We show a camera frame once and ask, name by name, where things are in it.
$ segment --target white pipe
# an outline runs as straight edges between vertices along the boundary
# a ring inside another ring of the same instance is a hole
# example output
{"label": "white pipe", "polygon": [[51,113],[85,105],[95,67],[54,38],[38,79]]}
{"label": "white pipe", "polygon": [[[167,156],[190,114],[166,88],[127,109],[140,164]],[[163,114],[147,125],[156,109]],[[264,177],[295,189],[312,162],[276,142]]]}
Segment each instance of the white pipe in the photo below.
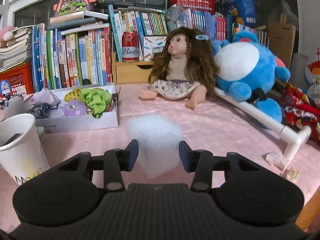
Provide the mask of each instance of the white pipe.
{"label": "white pipe", "polygon": [[299,147],[304,144],[311,134],[311,128],[309,126],[304,126],[299,132],[295,132],[290,127],[283,125],[282,123],[277,122],[269,115],[260,111],[254,105],[247,102],[237,102],[231,98],[225,91],[215,88],[216,94],[238,107],[248,115],[255,118],[260,123],[264,124],[266,127],[270,128],[274,132],[280,135],[281,139],[288,143],[287,148],[284,151],[284,157],[291,161],[295,154],[297,153]]}

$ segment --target blue hair clip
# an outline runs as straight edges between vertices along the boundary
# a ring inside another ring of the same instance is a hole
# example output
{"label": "blue hair clip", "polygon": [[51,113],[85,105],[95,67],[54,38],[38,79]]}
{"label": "blue hair clip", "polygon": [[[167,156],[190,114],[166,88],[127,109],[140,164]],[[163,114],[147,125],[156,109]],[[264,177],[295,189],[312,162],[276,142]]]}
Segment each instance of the blue hair clip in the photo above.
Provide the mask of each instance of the blue hair clip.
{"label": "blue hair clip", "polygon": [[199,41],[208,41],[209,36],[206,34],[198,34],[198,35],[196,35],[196,39]]}

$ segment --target pink table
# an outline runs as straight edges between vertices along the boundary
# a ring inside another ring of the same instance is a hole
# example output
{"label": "pink table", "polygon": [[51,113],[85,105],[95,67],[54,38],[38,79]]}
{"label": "pink table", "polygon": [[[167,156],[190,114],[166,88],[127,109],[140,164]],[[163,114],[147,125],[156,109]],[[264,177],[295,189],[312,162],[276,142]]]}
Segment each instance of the pink table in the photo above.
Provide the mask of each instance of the pink table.
{"label": "pink table", "polygon": [[[182,127],[184,140],[192,149],[207,149],[217,156],[225,156],[231,151],[238,152],[281,175],[276,167],[265,162],[263,155],[271,151],[281,152],[285,142],[262,129],[250,116],[220,98],[216,98],[214,102],[205,101],[195,111],[185,107],[185,100],[175,102],[157,98],[155,101],[141,101],[137,96],[137,89],[142,87],[141,84],[121,86],[118,128],[45,134],[42,144],[50,166],[82,151],[91,152],[95,156],[112,148],[124,148],[129,142],[125,132],[126,121],[137,115],[157,113]],[[296,184],[303,191],[305,201],[310,199],[320,185],[319,149],[315,142],[310,141],[301,146],[290,163],[290,167],[300,172]],[[224,182],[223,172],[214,172],[213,175],[213,187],[220,186]],[[123,177],[126,185],[131,182],[190,184],[192,181],[192,174],[185,173],[181,164],[151,181],[147,180],[139,165],[130,173],[123,172]],[[102,186],[101,172],[94,173],[93,182]],[[12,207],[12,195],[16,188],[15,181],[0,170],[0,228],[7,232],[19,225]]]}

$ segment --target green fabric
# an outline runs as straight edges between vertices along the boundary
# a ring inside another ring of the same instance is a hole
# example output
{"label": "green fabric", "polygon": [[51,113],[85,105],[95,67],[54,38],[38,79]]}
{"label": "green fabric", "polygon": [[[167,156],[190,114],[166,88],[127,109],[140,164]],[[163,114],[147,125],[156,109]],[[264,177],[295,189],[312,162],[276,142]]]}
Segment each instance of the green fabric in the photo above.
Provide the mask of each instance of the green fabric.
{"label": "green fabric", "polygon": [[109,109],[112,101],[111,95],[107,90],[83,88],[79,99],[93,109],[92,116],[100,118],[102,113]]}

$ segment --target budweiser can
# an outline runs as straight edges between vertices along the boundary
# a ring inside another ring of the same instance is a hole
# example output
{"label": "budweiser can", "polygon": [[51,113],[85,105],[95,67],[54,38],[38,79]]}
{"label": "budweiser can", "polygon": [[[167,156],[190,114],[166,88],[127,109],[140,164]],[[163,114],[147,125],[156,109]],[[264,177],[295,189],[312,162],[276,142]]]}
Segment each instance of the budweiser can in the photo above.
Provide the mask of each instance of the budweiser can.
{"label": "budweiser can", "polygon": [[139,33],[125,32],[122,35],[122,61],[139,61]]}

